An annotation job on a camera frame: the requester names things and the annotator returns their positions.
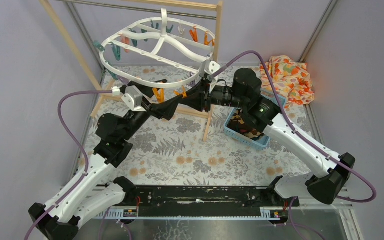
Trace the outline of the white round clip hanger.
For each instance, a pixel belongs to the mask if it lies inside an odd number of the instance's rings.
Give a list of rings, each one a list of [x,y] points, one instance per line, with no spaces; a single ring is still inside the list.
[[[95,42],[100,61],[103,66],[115,77],[121,77],[132,82],[151,88],[179,88],[199,78],[199,70],[205,60],[216,59],[217,35],[210,29],[170,17],[166,8],[161,8],[160,16],[148,17],[124,27],[103,42]],[[199,65],[198,69],[186,66],[176,60],[161,55],[161,50],[168,47],[193,63]],[[113,52],[116,60],[121,60],[122,52],[134,53],[141,57],[154,60],[158,63],[183,70],[189,76],[185,79],[169,82],[154,83],[144,80],[130,73],[119,70],[111,65],[105,56],[107,49]]]

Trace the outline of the light blue plastic basket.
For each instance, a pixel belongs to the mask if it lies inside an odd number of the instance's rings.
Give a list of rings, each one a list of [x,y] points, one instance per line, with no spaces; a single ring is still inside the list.
[[[269,99],[270,101],[272,101],[277,106],[279,106],[279,104],[277,103],[277,100],[276,100],[272,91],[266,90],[266,89],[261,89],[261,95],[264,96],[265,98]],[[280,99],[282,107],[285,107],[286,103],[288,102],[288,99],[283,97],[282,95],[278,95],[278,97]],[[240,132],[239,126],[233,126],[233,123],[232,123],[234,115],[238,114],[238,113],[239,113],[238,108],[233,108],[230,111],[227,119],[224,122],[224,127],[223,127],[224,133],[227,136],[233,138],[234,140],[237,140],[237,141],[239,141],[245,145],[248,145],[248,146],[250,146],[256,150],[265,149],[269,145],[269,143],[271,141],[271,137],[264,135],[264,134],[260,134],[259,136],[254,136],[252,138],[249,138],[248,136],[242,134],[242,132]]]

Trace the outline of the wooden drying rack frame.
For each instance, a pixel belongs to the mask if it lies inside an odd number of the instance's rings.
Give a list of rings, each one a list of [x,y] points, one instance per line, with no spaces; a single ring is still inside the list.
[[[92,118],[96,118],[104,101],[112,100],[117,102],[123,102],[121,95],[114,95],[110,93],[110,90],[116,86],[116,82],[127,83],[132,81],[126,78],[116,77],[112,73],[110,73],[101,63],[99,52],[96,49],[94,43],[102,43],[108,37],[122,30],[128,25],[145,18],[158,17],[161,13],[155,14],[149,12],[138,12],[65,2],[62,2],[62,4],[67,8],[69,14],[73,18],[74,23],[76,24],[80,34],[88,45],[89,50],[92,56],[95,58],[95,61],[100,67],[102,73],[108,75],[109,77],[108,83],[106,85],[103,85],[103,79],[97,78],[92,72],[92,69],[88,65],[80,48],[75,43],[70,32],[67,30],[63,21],[53,8],[52,2],[49,0],[41,1],[41,5],[43,6],[45,12],[55,24],[57,30],[59,31],[62,38],[68,45],[69,49],[75,56],[80,67],[92,83],[93,89],[97,91],[98,100],[92,112],[90,113],[90,116]],[[221,19],[223,12],[222,2],[218,2],[216,4],[209,4],[179,0],[133,0],[130,5],[122,6],[148,8],[155,10],[161,10],[161,8],[165,8],[167,9],[167,11],[173,12],[216,16],[216,20],[208,20],[169,15],[172,18],[177,18],[206,27],[213,33],[215,33],[217,38],[216,55],[214,61],[217,62],[219,56],[219,44],[221,36]],[[179,63],[182,63],[193,69],[197,70],[199,68],[199,65],[197,63],[192,62],[191,60],[187,59],[180,53],[175,52],[174,50],[170,50],[167,46],[161,50],[160,54],[164,57],[169,57],[171,60],[178,61]],[[122,51],[121,59],[116,60],[113,52],[110,49],[107,49],[105,51],[105,57],[116,69],[122,70],[128,74],[150,82],[167,80],[167,83],[172,83],[189,77],[189,74],[183,70],[176,69],[174,67],[162,63],[158,63],[155,60],[142,57],[136,53],[126,53],[125,51]],[[198,83],[200,78],[201,77],[199,76],[195,81],[180,86],[178,88],[164,88],[156,90],[154,96],[151,97],[149,100],[153,104],[161,104],[168,101],[169,97],[171,96],[180,98],[186,97],[186,88],[189,88],[192,83]]]

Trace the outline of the brown yellow argyle sock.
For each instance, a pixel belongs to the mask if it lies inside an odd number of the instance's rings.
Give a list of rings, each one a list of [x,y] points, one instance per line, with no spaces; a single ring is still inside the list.
[[[252,128],[245,124],[244,120],[242,119],[241,110],[237,109],[233,116],[230,118],[227,127],[236,133],[239,133],[253,141],[258,141],[265,135],[262,132],[257,131],[255,128]]]

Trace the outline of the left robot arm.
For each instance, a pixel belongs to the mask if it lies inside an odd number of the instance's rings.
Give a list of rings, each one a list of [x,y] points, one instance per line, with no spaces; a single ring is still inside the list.
[[[145,85],[132,81],[109,91],[120,95],[131,109],[124,116],[106,113],[99,118],[96,135],[100,142],[93,154],[85,156],[83,167],[54,197],[29,208],[31,230],[39,230],[49,240],[72,240],[98,214],[116,204],[128,206],[134,202],[135,185],[123,176],[93,197],[88,197],[88,193],[127,158],[133,148],[130,139],[150,117],[173,117],[180,97],[163,103],[149,101],[156,90],[167,87],[165,79]]]

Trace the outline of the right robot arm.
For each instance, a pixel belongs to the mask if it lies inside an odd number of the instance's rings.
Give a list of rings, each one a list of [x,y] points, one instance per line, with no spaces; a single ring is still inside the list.
[[[261,94],[262,81],[249,68],[234,73],[232,86],[216,85],[210,90],[206,73],[199,83],[186,92],[180,103],[197,111],[207,112],[210,106],[241,109],[246,126],[255,129],[285,146],[310,169],[309,174],[277,177],[267,191],[267,201],[273,206],[286,199],[311,195],[317,201],[331,205],[350,178],[355,158],[329,150],[308,134],[301,133],[287,117],[279,103]]]

